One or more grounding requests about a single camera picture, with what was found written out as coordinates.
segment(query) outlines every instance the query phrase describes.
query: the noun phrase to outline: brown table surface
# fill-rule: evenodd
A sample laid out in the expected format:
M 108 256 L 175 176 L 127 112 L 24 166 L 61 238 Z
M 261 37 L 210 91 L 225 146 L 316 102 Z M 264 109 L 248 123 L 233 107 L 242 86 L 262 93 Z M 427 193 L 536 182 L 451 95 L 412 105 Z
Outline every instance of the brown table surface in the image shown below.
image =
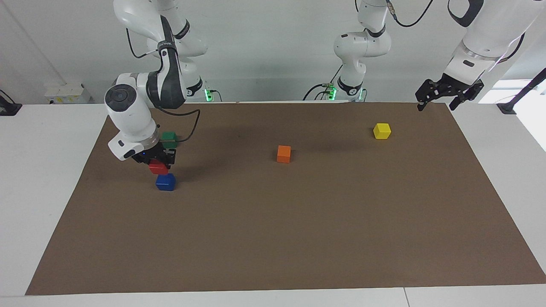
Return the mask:
M 106 121 L 27 294 L 546 283 L 444 104 L 195 107 L 174 192 L 111 154 Z

